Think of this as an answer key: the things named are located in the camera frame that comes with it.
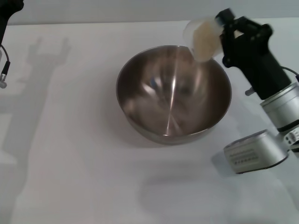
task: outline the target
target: silver metal housing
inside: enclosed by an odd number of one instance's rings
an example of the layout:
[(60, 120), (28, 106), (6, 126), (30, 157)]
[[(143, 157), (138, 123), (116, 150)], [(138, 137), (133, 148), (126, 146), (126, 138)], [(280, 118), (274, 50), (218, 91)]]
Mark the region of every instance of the silver metal housing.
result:
[[(293, 83), (274, 96), (261, 103), (263, 110), (267, 113), (277, 129), (299, 120), (299, 85)], [(295, 126), (280, 132), (288, 133)]]
[(287, 146), (268, 130), (234, 141), (224, 148), (224, 154), (238, 174), (273, 167), (288, 157)]

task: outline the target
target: white wall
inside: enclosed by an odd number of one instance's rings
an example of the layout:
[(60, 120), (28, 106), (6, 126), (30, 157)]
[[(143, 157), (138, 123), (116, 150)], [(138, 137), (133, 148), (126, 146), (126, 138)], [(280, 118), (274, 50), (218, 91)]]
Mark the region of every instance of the white wall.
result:
[(297, 17), (298, 0), (24, 0), (10, 24), (179, 21), (231, 7), (237, 16)]

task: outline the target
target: white table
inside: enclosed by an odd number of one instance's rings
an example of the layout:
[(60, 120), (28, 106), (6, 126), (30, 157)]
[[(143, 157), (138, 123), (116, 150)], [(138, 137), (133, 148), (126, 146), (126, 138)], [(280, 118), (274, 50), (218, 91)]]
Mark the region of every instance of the white table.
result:
[[(299, 18), (270, 22), (271, 50), (299, 70)], [(8, 87), (0, 91), (1, 224), (297, 224), (297, 157), (235, 175), (222, 149), (275, 130), (236, 68), (231, 107), (214, 131), (162, 146), (126, 121), (115, 95), (142, 50), (184, 45), (181, 22), (8, 27)]]

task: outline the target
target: metal bowl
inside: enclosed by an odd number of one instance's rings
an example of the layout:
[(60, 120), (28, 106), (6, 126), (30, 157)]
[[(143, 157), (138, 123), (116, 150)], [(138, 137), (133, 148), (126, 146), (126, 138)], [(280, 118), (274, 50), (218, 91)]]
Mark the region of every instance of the metal bowl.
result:
[(134, 56), (116, 92), (130, 124), (144, 137), (181, 144), (216, 125), (231, 101), (230, 81), (214, 60), (198, 63), (187, 47), (161, 46)]

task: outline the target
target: beige contents in cup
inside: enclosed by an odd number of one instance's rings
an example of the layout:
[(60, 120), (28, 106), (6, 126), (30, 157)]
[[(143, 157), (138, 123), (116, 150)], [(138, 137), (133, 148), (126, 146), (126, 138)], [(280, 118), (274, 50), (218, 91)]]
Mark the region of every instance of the beige contents in cup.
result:
[(210, 60), (221, 47), (220, 38), (215, 34), (210, 22), (203, 22), (193, 33), (193, 48), (196, 60)]

